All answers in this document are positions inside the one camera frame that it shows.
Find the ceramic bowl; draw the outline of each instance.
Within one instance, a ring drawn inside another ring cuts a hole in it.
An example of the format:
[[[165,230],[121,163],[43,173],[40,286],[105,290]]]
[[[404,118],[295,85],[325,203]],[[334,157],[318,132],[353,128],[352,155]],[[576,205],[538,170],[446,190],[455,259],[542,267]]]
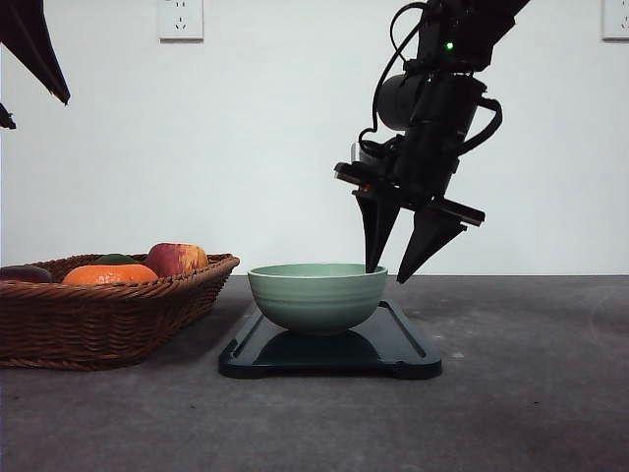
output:
[[[362,264],[270,265],[249,271],[257,306],[272,322],[308,335],[359,325],[375,311],[387,270]]]

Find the plastic tray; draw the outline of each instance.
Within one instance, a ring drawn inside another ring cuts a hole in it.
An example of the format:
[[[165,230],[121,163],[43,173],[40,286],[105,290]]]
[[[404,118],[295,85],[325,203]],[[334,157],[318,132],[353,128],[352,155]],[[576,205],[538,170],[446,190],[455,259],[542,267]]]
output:
[[[441,358],[394,302],[382,300],[364,323],[335,336],[300,335],[256,310],[220,354],[218,369],[234,379],[295,374],[429,379],[441,373]]]

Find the wicker basket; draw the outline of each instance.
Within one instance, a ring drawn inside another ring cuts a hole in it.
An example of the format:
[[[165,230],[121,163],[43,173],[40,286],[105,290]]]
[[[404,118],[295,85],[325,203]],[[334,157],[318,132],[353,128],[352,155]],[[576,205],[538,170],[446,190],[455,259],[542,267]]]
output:
[[[32,264],[48,269],[56,283],[0,283],[0,366],[95,371],[137,364],[208,314],[240,262],[210,255],[207,267],[152,282],[58,283],[99,256]]]

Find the power outlet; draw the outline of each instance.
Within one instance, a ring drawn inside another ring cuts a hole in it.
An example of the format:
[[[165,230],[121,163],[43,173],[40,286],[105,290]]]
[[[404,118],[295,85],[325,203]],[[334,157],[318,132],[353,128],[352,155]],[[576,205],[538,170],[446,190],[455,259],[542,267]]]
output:
[[[629,0],[603,0],[602,38],[629,39]]]
[[[203,39],[203,0],[157,0],[159,38]]]

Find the black robot arm part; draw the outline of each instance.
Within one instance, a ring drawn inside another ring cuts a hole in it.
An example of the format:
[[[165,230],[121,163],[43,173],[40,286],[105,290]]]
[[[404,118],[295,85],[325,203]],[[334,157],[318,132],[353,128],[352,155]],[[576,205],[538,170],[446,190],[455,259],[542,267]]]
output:
[[[351,163],[338,163],[336,177],[356,184],[363,214],[367,272],[374,271],[401,208],[415,212],[415,229],[398,271],[405,282],[434,253],[485,214],[445,198],[459,157],[489,139],[502,123],[500,104],[483,96],[473,77],[491,61],[495,44],[515,25],[529,0],[429,0],[403,7],[423,10],[417,26],[395,46],[373,98],[373,127],[359,136]],[[406,60],[403,75],[386,75],[412,37],[417,58]],[[478,107],[492,120],[466,141]],[[376,114],[403,132],[385,143],[364,139],[377,131]]]
[[[43,0],[0,0],[0,42],[62,102],[70,92],[50,42]],[[16,124],[0,103],[0,127]]]

